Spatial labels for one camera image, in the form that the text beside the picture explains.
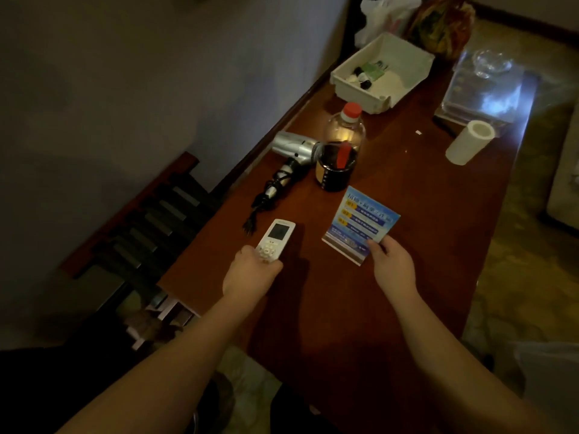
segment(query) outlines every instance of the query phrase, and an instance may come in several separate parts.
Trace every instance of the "wooden desk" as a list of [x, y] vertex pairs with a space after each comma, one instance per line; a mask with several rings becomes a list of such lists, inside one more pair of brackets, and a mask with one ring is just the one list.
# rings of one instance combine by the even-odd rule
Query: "wooden desk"
[[[448, 71], [433, 73], [395, 108], [362, 116], [368, 142], [350, 183], [401, 215], [391, 234], [414, 258], [421, 295], [458, 337], [537, 78], [525, 77], [509, 133], [463, 167], [446, 160], [452, 138], [431, 121], [449, 81]], [[327, 84], [288, 130], [321, 139], [326, 121], [343, 105]], [[358, 267], [321, 240], [343, 192], [322, 191], [310, 171], [274, 211], [258, 215], [251, 238], [244, 235], [252, 200], [284, 161], [267, 153], [159, 286], [203, 314], [221, 297], [223, 276], [243, 245], [256, 246], [275, 218], [296, 222], [284, 269], [237, 343], [344, 433], [425, 432], [430, 404], [394, 311], [376, 285], [372, 259]]]

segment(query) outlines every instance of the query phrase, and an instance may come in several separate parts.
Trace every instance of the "remote control screen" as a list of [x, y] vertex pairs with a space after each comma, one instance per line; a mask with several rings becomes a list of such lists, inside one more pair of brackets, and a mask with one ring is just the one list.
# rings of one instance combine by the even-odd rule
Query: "remote control screen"
[[289, 229], [290, 228], [287, 225], [275, 224], [267, 237], [281, 241]]

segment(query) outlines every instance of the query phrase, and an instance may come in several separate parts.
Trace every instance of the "hand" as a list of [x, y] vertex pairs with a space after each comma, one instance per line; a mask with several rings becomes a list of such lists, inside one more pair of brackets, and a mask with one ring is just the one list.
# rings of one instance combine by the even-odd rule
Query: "hand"
[[265, 263], [249, 245], [235, 255], [223, 279], [223, 295], [252, 311], [284, 267], [279, 260]]
[[418, 295], [414, 262], [408, 251], [388, 235], [380, 241], [386, 253], [376, 242], [367, 243], [374, 260], [374, 277], [390, 303], [396, 306]]

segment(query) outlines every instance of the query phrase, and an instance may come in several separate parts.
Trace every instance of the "person's left hand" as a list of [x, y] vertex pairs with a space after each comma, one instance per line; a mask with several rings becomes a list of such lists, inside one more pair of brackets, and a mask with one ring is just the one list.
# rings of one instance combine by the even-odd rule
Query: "person's left hand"
[[284, 267], [279, 260], [266, 263], [249, 245], [235, 255], [223, 279], [223, 295], [235, 298], [240, 306], [253, 310]]

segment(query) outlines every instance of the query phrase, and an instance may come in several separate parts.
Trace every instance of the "card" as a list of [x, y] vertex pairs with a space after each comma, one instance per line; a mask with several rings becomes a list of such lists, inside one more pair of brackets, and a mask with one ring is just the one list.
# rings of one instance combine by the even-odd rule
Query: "card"
[[399, 218], [398, 213], [349, 186], [322, 240], [360, 266], [370, 254], [366, 240], [380, 242]]

